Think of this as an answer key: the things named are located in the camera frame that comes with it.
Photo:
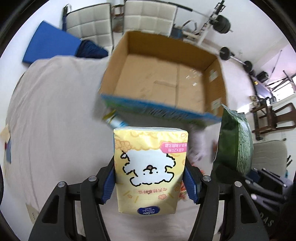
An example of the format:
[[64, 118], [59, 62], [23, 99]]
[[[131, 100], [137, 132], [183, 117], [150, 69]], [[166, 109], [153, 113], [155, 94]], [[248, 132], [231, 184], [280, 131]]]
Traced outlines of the green snack bag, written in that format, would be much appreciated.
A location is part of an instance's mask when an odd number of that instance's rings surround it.
[[213, 169], [223, 165], [241, 175], [251, 169], [253, 140], [249, 123], [244, 113], [223, 106], [223, 115]]

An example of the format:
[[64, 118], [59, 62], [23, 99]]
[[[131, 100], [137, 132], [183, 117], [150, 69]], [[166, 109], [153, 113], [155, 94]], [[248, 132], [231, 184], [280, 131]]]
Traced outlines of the lilac plush towel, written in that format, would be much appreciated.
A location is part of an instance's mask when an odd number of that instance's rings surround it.
[[217, 128], [188, 125], [187, 158], [192, 165], [197, 166], [204, 158], [212, 163], [218, 148]]

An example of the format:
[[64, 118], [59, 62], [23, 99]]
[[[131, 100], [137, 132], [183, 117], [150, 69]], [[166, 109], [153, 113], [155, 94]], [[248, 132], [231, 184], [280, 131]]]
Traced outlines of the yellow tissue pack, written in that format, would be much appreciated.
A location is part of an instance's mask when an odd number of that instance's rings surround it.
[[114, 167], [120, 213], [167, 215], [177, 209], [188, 132], [179, 128], [115, 128]]

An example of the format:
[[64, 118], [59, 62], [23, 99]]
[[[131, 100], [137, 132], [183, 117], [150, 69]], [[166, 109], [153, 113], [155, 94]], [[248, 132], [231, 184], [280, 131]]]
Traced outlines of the grey chair seat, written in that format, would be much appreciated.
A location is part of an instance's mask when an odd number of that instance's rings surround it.
[[287, 169], [287, 148], [284, 141], [274, 140], [253, 144], [251, 168], [262, 168], [279, 176], [284, 176]]

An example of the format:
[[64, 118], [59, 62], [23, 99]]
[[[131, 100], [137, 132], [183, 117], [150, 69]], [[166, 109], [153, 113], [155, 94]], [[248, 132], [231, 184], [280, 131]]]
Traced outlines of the dark wooden chair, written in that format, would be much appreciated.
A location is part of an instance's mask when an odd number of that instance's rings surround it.
[[[281, 108], [274, 109], [267, 105], [267, 98], [260, 99], [258, 106], [250, 111], [253, 115], [255, 139], [263, 140], [261, 135], [275, 131], [286, 131], [295, 129], [295, 106], [288, 103]], [[267, 125], [260, 127], [259, 120], [266, 119]]]

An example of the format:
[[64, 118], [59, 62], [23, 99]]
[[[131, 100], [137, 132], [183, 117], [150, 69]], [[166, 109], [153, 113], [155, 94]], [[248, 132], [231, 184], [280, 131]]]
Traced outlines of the grey table cloth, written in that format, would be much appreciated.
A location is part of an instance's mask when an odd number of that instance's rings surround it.
[[[21, 76], [13, 92], [6, 123], [11, 134], [11, 163], [5, 166], [13, 192], [37, 211], [59, 181], [80, 183], [109, 163], [113, 130], [102, 121], [105, 104], [98, 90], [109, 57], [56, 56], [38, 60]], [[199, 137], [199, 168], [212, 169], [211, 144], [221, 123], [190, 128], [153, 116], [123, 113], [128, 126], [181, 128]], [[188, 240], [199, 206], [180, 200], [172, 215], [128, 215], [118, 212], [116, 191], [101, 206], [111, 240]]]

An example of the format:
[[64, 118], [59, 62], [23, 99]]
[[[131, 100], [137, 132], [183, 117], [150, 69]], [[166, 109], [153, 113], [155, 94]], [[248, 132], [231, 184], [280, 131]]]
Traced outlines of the blue wafer packet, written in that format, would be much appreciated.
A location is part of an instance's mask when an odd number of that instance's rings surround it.
[[117, 114], [116, 110], [107, 109], [102, 120], [106, 122], [113, 130], [115, 128], [124, 128], [128, 124]]

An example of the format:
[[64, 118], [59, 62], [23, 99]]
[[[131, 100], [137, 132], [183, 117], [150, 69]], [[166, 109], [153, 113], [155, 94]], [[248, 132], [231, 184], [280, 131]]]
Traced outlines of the open cardboard box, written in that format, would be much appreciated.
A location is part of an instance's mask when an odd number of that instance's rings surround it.
[[209, 126], [221, 121], [227, 94], [216, 55], [163, 35], [126, 32], [99, 89], [107, 106]]

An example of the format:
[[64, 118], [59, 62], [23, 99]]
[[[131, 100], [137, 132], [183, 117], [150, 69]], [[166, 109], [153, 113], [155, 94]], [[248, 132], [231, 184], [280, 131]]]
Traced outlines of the dark blue cloth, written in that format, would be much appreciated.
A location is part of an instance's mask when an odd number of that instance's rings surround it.
[[78, 58], [92, 58], [92, 59], [102, 59], [107, 57], [108, 51], [103, 47], [96, 45], [91, 40], [82, 40], [75, 56]]

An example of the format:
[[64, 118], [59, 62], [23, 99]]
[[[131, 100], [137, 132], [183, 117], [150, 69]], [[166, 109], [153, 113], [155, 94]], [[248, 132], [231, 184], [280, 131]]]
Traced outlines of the blue mat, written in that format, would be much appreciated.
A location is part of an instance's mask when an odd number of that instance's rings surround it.
[[43, 21], [30, 40], [23, 63], [32, 64], [36, 60], [57, 55], [74, 56], [80, 44], [79, 38]]

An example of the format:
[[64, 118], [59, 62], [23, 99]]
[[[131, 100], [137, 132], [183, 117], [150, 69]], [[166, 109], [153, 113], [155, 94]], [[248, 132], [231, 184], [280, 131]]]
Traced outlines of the barbell weight rack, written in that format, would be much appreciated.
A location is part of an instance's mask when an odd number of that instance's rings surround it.
[[[182, 6], [176, 3], [171, 3], [177, 6], [177, 8], [181, 8], [186, 11], [197, 13], [207, 18], [207, 21], [203, 24], [203, 26], [199, 31], [197, 30], [196, 21], [194, 20], [186, 21], [181, 27], [176, 28], [178, 29], [178, 36], [179, 37], [182, 36], [183, 38], [189, 39], [190, 41], [193, 41], [198, 46], [200, 46], [211, 28], [220, 34], [226, 34], [226, 33], [232, 32], [230, 21], [226, 17], [220, 14], [226, 7], [224, 3], [225, 1], [220, 1], [219, 3], [217, 3], [213, 13], [211, 13], [210, 16], [204, 15], [203, 13], [193, 10], [192, 8], [188, 8], [186, 6]], [[246, 73], [251, 73], [253, 70], [253, 64], [250, 61], [243, 62], [242, 60], [236, 58], [234, 53], [232, 53], [228, 47], [222, 47], [219, 50], [219, 57], [223, 61], [228, 61], [232, 59], [240, 63], [243, 66], [243, 69]]]

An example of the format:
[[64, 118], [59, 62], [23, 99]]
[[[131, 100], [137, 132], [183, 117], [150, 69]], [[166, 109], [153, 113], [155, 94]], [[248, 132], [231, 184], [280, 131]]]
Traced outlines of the white padded chair left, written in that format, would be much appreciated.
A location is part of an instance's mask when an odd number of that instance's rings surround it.
[[90, 40], [111, 53], [114, 39], [111, 24], [111, 4], [88, 6], [66, 15], [66, 32], [80, 40]]

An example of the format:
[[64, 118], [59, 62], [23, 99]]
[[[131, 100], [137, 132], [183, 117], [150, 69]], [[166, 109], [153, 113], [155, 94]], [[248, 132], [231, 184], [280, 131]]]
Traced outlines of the white padded chair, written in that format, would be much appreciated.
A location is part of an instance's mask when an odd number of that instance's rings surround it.
[[140, 31], [170, 36], [177, 6], [161, 1], [126, 1], [123, 32]]
[[66, 15], [66, 32], [80, 40], [90, 40], [111, 53], [114, 39], [111, 24], [111, 4], [88, 6]]

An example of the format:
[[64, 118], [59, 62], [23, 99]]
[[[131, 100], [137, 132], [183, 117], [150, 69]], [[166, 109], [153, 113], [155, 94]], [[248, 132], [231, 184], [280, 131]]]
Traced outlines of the white padded chair right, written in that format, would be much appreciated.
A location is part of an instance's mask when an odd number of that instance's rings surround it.
[[123, 32], [140, 31], [170, 36], [177, 6], [161, 1], [126, 1]]

